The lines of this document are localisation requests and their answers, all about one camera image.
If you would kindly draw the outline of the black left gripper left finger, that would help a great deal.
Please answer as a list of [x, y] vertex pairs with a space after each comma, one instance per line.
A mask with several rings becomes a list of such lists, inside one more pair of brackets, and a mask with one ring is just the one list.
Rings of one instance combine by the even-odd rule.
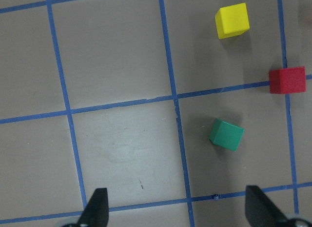
[[109, 206], [107, 188], [97, 188], [76, 223], [76, 226], [106, 227], [108, 222]]

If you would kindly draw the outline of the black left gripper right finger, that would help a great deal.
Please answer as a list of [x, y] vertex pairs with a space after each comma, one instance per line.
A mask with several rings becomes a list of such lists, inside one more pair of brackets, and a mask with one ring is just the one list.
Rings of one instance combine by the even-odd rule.
[[286, 227], [288, 222], [258, 186], [246, 186], [245, 217], [252, 227]]

